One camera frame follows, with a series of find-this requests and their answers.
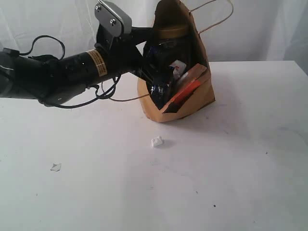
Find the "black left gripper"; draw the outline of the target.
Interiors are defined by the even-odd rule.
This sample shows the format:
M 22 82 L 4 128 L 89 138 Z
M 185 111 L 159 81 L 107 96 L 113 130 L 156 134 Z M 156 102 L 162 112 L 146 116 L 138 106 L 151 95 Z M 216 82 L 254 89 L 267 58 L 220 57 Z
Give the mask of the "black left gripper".
M 112 38 L 99 25 L 95 49 L 106 65 L 107 75 L 103 79 L 111 79 L 130 72 L 150 86 L 169 83 L 173 77 L 173 70 L 153 65 L 137 48 L 137 45 L 150 40 L 156 34 L 157 29 L 153 27 L 132 27 L 129 35 Z

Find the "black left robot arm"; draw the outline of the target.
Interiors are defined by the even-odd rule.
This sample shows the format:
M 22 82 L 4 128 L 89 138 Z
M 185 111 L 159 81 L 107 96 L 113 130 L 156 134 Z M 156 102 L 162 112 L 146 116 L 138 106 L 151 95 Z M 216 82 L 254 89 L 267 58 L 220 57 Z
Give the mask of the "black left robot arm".
M 153 35 L 150 27 L 131 27 L 127 33 L 120 30 L 114 34 L 101 25 L 92 50 L 60 58 L 4 48 L 0 53 L 0 95 L 65 109 L 69 100 L 88 88 L 101 90 L 108 80 L 113 81 L 112 86 L 96 93 L 94 99 L 110 99 L 125 73 L 156 84 L 171 75 L 172 70 L 154 67 L 137 49 L 138 44 L 149 41 Z

